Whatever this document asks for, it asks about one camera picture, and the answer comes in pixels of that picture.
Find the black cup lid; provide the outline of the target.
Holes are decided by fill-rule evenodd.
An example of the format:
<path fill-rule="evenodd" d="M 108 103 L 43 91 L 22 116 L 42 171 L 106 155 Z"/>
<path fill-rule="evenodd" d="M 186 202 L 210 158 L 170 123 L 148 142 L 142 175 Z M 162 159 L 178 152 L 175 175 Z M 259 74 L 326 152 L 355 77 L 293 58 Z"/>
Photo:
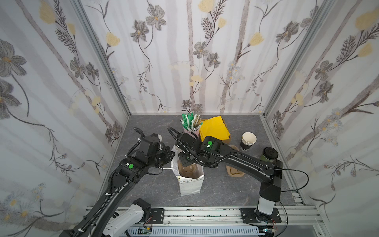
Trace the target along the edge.
<path fill-rule="evenodd" d="M 276 149 L 272 147 L 265 147 L 262 151 L 262 154 L 264 154 L 266 157 L 270 157 L 272 161 L 275 161 L 278 159 L 278 152 Z"/>

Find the white patterned paper bag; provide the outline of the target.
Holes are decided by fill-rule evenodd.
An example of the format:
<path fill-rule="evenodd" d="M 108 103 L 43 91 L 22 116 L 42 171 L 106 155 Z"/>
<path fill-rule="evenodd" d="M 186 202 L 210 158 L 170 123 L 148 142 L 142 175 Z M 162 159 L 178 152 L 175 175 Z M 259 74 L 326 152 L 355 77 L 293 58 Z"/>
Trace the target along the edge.
<path fill-rule="evenodd" d="M 203 167 L 196 164 L 198 166 L 198 168 L 202 171 L 202 175 L 197 179 L 181 177 L 179 175 L 179 171 L 178 171 L 178 161 L 180 161 L 178 155 L 180 152 L 182 152 L 182 150 L 180 150 L 176 146 L 173 146 L 171 151 L 175 152 L 175 156 L 174 156 L 173 160 L 171 161 L 171 170 L 173 171 L 175 177 L 178 180 L 179 188 L 180 188 L 180 195 L 181 196 L 188 196 L 188 195 L 199 194 L 201 187 L 202 187 L 202 184 L 203 184 L 203 181 L 204 181 Z"/>

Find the brown pulp carrier top piece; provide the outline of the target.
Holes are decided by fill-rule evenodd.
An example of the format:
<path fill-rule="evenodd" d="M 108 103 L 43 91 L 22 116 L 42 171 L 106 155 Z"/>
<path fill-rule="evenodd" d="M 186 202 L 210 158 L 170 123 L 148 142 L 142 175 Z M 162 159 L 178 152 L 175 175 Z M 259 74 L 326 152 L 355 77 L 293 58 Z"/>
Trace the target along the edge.
<path fill-rule="evenodd" d="M 197 179 L 202 175 L 202 171 L 196 164 L 184 167 L 181 161 L 178 161 L 178 171 L 181 177 Z"/>

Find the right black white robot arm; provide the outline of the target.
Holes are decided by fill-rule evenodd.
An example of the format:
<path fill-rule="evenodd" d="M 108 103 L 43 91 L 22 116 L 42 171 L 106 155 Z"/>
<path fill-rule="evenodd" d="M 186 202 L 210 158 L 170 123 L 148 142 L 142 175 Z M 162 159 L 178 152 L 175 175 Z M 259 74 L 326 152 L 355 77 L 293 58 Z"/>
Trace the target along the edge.
<path fill-rule="evenodd" d="M 260 181 L 257 214 L 269 217 L 273 214 L 275 203 L 281 200 L 283 163 L 281 161 L 266 162 L 233 149 L 221 141 L 204 141 L 192 143 L 176 142 L 182 150 L 181 159 L 196 163 L 207 168 L 216 168 L 219 164 L 242 171 Z"/>

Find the green paper cup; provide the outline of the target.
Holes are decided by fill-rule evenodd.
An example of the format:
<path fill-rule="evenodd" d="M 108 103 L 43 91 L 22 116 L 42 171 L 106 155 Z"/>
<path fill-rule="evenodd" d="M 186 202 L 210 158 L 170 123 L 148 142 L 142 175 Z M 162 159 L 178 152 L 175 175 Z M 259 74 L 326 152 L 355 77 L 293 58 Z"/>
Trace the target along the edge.
<path fill-rule="evenodd" d="M 272 159 L 270 157 L 266 157 L 264 154 L 261 154 L 260 160 L 263 162 L 272 162 Z"/>

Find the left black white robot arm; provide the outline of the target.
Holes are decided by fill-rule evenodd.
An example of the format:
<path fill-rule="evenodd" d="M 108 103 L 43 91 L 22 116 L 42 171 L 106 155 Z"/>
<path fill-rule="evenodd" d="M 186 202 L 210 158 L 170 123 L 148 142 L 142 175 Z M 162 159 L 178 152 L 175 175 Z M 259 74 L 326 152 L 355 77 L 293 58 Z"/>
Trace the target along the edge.
<path fill-rule="evenodd" d="M 74 228 L 64 230 L 61 237 L 119 237 L 129 227 L 148 218 L 150 205 L 137 200 L 125 214 L 113 219 L 113 215 L 124 197 L 138 184 L 151 167 L 161 168 L 170 163 L 175 153 L 168 146 L 155 149 L 151 155 L 134 151 L 122 160 L 110 175 L 107 188 L 94 207 Z"/>

